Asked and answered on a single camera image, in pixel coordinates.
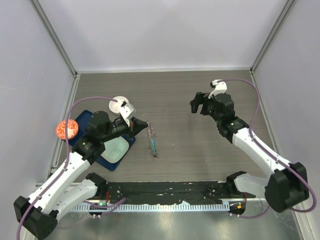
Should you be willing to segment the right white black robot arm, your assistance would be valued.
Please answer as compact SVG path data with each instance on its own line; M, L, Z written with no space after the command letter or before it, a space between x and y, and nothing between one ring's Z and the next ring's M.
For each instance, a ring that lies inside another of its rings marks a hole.
M226 193L233 198L243 192L264 198L269 206L281 213L307 200L310 196L306 168L299 162L291 163L277 155L254 133L249 125L236 116L234 102L227 93L211 96L197 92L190 102L191 112L199 111L216 122L219 133L244 151L263 171L265 178L242 173L226 184Z

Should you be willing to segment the blue keyring with keys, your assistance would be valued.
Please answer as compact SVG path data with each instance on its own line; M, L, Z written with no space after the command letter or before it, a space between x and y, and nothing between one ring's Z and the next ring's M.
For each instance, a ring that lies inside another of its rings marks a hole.
M149 144L150 144L150 149L152 152L152 155L157 158L158 157L158 151L157 151L157 147L156 147L156 143L155 143L155 133L154 130L151 126L151 122L149 120L146 121L147 122L147 135L149 138Z

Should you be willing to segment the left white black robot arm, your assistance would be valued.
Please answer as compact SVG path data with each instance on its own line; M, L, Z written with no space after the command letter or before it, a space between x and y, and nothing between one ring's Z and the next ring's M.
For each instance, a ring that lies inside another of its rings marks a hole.
M60 219L73 207L91 197L100 200L107 192L107 181L90 173L78 187L70 184L87 170L105 151L105 143L122 136L130 138L148 127L131 113L122 113L110 121L105 111L94 112L63 164L28 197L19 196L13 203L18 228L25 228L38 240L47 238Z

